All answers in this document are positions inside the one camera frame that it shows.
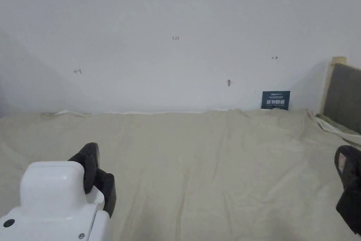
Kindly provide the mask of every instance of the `drop cloth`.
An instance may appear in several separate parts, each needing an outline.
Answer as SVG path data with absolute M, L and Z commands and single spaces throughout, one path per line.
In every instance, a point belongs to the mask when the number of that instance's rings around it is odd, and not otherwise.
M 31 162 L 88 142 L 116 178 L 114 240 L 358 240 L 335 210 L 347 143 L 304 110 L 2 118 L 0 216 Z

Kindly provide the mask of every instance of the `beige cloth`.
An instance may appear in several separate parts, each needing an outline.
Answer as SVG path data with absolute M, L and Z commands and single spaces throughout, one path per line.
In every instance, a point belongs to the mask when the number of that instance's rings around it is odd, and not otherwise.
M 114 240 L 357 240 L 335 210 L 346 142 L 306 111 L 2 118 L 0 216 L 31 162 L 92 141 L 116 178 Z

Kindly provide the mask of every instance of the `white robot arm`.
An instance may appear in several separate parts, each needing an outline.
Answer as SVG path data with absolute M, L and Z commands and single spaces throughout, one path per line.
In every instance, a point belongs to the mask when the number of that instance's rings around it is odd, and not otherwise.
M 0 240 L 110 241 L 116 197 L 96 143 L 69 161 L 32 163 L 20 183 L 20 206 L 0 219 Z

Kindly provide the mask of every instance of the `gray panel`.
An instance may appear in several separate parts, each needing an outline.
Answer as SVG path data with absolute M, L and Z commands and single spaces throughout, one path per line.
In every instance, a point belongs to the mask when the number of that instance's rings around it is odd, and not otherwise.
M 335 64 L 324 115 L 361 133 L 361 70 Z

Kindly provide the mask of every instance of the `white wall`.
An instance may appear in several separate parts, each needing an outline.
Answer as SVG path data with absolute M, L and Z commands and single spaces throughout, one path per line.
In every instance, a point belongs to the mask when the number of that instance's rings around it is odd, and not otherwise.
M 332 56 L 361 65 L 360 22 L 360 0 L 0 0 L 0 115 L 253 109 L 264 90 L 318 110 Z

